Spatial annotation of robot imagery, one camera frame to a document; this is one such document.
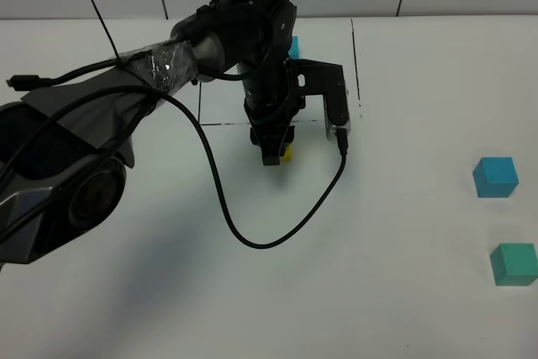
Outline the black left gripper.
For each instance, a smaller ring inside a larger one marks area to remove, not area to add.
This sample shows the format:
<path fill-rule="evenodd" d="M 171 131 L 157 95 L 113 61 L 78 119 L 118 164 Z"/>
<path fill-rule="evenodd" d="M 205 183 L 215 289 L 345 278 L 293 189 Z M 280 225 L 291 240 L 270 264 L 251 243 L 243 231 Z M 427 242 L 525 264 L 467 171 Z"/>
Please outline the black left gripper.
<path fill-rule="evenodd" d="M 286 57 L 269 61 L 254 76 L 242 81 L 251 143 L 260 149 L 264 166 L 279 165 L 281 146 L 288 147 L 294 140 L 292 120 L 296 114 L 288 101 L 287 63 L 290 60 L 297 59 Z"/>

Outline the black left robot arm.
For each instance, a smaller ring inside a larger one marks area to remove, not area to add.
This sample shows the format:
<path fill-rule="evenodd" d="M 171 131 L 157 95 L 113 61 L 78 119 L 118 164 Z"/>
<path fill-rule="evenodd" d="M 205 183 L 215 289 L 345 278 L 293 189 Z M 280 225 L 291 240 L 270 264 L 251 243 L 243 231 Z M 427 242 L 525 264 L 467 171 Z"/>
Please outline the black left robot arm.
<path fill-rule="evenodd" d="M 1 108 L 1 261 L 29 264 L 100 225 L 124 193 L 140 122 L 189 82 L 286 58 L 290 0 L 211 0 L 170 39 L 57 78 L 11 77 Z"/>

